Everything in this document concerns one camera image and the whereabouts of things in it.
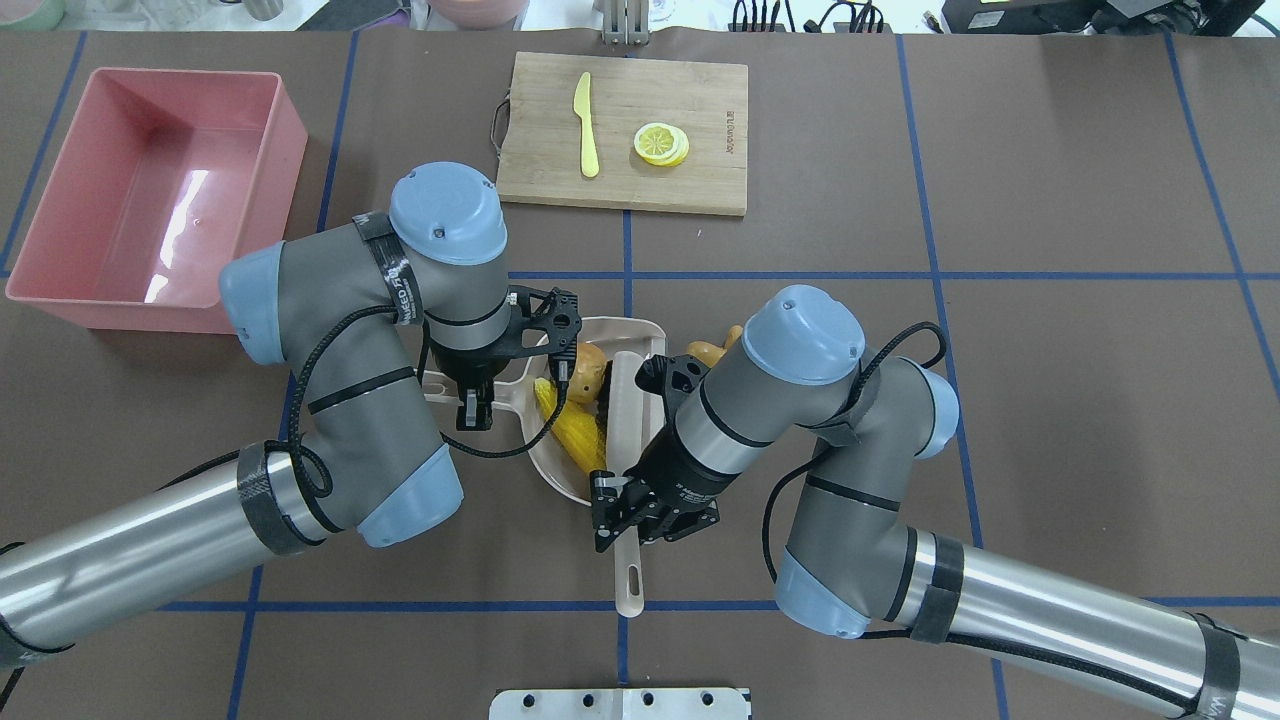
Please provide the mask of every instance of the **brown table surface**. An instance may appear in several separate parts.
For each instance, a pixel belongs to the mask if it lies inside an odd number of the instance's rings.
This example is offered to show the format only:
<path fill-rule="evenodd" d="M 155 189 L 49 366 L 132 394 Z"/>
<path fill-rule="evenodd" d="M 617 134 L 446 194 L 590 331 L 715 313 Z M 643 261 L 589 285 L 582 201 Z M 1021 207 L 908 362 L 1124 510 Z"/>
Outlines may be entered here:
<path fill-rule="evenodd" d="M 424 161 L 492 177 L 517 50 L 609 54 L 593 31 L 6 35 L 0 272 L 97 67 L 280 73 L 310 133 L 292 240 L 385 206 Z M 750 65 L 748 215 L 508 205 L 521 282 L 652 319 L 677 351 L 794 282 L 847 302 L 872 342 L 940 320 L 964 432 L 918 466 L 908 521 L 1280 626 L 1280 42 L 668 29 L 635 54 Z M 0 301 L 0 542 L 275 437 L 285 378 L 233 337 L 90 332 Z M 517 432 L 499 418 L 486 441 Z M 719 527 L 645 550 L 636 620 L 612 612 L 580 507 L 527 460 L 458 456 L 467 502 L 436 530 L 383 551 L 347 533 L 123 623 L 28 671 L 9 714 L 484 717 L 498 689 L 628 682 L 749 687 L 764 719 L 1146 717 L 777 612 L 760 509 L 809 445 L 788 433 Z"/>

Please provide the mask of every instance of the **yellow knife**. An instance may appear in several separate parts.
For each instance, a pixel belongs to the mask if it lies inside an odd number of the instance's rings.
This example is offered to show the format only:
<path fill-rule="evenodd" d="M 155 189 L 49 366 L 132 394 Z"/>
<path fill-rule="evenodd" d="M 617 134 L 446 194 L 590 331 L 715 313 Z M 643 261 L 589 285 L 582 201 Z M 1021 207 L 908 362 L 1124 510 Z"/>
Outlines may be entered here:
<path fill-rule="evenodd" d="M 595 156 L 595 133 L 591 132 L 591 73 L 582 73 L 577 79 L 573 114 L 582 119 L 582 174 L 594 178 L 600 174 L 600 160 Z"/>

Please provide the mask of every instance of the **blue joint cap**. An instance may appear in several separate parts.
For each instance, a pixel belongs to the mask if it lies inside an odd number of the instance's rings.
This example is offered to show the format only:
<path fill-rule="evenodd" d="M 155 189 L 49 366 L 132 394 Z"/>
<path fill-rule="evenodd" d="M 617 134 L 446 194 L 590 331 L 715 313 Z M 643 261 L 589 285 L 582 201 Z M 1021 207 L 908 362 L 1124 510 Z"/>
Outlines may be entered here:
<path fill-rule="evenodd" d="M 762 370 L 794 384 L 831 384 L 858 369 L 867 336 L 858 318 L 806 284 L 782 288 L 742 329 L 742 347 Z"/>
<path fill-rule="evenodd" d="M 933 370 L 925 370 L 915 360 L 906 359 L 906 361 L 920 370 L 924 383 L 929 386 L 929 393 L 933 395 L 933 433 L 929 434 L 929 442 L 924 443 L 924 450 L 915 454 L 916 459 L 924 460 L 942 452 L 947 441 L 955 437 L 956 427 L 960 424 L 960 398 L 946 378 Z"/>
<path fill-rule="evenodd" d="M 284 363 L 280 347 L 280 254 L 284 241 L 232 260 L 218 275 L 223 309 L 259 365 Z"/>
<path fill-rule="evenodd" d="M 773 597 L 787 618 L 824 635 L 859 638 L 872 621 L 818 582 L 788 550 L 782 551 Z"/>
<path fill-rule="evenodd" d="M 458 163 L 413 168 L 392 190 L 388 214 L 406 245 L 449 265 L 483 265 L 507 247 L 498 190 Z"/>
<path fill-rule="evenodd" d="M 449 448 L 442 445 L 356 525 L 370 547 L 387 547 L 439 525 L 462 505 L 462 484 Z"/>

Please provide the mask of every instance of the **label sticker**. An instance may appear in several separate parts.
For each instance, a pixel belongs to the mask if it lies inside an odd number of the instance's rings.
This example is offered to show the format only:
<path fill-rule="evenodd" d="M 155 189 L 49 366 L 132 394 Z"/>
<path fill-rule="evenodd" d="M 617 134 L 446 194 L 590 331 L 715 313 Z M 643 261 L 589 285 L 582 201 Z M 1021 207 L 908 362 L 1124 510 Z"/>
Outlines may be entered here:
<path fill-rule="evenodd" d="M 984 27 L 996 27 L 1000 24 L 1000 19 L 1005 17 L 1004 10 L 991 10 L 987 13 L 978 13 L 969 20 L 969 29 L 982 29 Z"/>

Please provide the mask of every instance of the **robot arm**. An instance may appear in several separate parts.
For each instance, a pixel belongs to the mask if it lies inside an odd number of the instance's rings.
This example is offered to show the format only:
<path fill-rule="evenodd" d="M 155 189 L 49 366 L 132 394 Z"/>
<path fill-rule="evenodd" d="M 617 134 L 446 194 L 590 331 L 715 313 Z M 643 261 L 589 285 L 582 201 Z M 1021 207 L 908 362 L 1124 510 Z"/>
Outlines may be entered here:
<path fill-rule="evenodd" d="M 261 364 L 288 363 L 315 430 L 256 443 L 147 497 L 0 555 L 0 667 L 47 659 L 83 635 L 355 527 L 383 547 L 462 502 L 457 471 L 396 324 L 426 323 L 457 380 L 458 429 L 488 429 L 507 360 L 550 355 L 567 389 L 576 299 L 508 286 L 493 183 L 422 165 L 389 218 L 278 243 L 228 265 L 224 305 Z M 541 299 L 538 307 L 531 300 Z M 548 345 L 524 347 L 539 329 Z M 292 416 L 296 419 L 294 407 Z"/>
<path fill-rule="evenodd" d="M 890 634 L 965 644 L 1165 716 L 1280 719 L 1274 641 L 904 525 L 911 464 L 942 450 L 959 406 L 943 378 L 902 357 L 851 398 L 864 355 L 852 315 L 796 286 L 713 369 L 650 363 L 637 382 L 664 392 L 668 424 L 626 477 L 595 478 L 596 547 L 631 525 L 654 542 L 714 521 L 714 497 L 799 423 L 819 439 L 776 598 L 801 625 L 852 639 L 878 618 L 909 629 Z"/>

